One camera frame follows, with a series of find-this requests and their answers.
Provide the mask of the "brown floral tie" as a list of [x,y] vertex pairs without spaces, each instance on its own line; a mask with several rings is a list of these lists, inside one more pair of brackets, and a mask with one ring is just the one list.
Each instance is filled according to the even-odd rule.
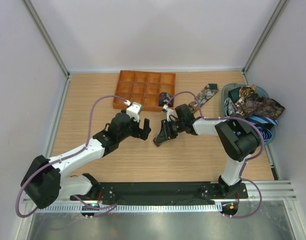
[[217,83],[207,84],[189,104],[188,108],[194,114],[200,110],[206,102],[208,102],[214,95],[219,92],[219,85]]

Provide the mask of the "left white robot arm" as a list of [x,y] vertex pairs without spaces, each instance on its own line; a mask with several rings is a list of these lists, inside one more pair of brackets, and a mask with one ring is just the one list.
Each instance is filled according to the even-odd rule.
[[37,156],[20,184],[21,190],[39,209],[73,195],[94,200],[99,194],[95,178],[88,173],[77,177],[69,177],[69,174],[117,150],[126,138],[146,140],[150,132],[149,119],[145,118],[140,128],[139,115],[122,110],[86,143],[58,156]]

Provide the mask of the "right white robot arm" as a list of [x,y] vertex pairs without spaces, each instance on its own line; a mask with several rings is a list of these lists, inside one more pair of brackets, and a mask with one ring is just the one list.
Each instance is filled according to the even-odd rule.
[[187,104],[175,109],[165,105],[162,111],[166,113],[166,119],[161,121],[154,144],[159,147],[182,132],[193,136],[218,136],[228,156],[224,172],[218,178],[218,192],[224,198],[234,195],[242,182],[241,175],[247,161],[258,147],[263,147],[264,139],[259,130],[243,118],[195,117]]

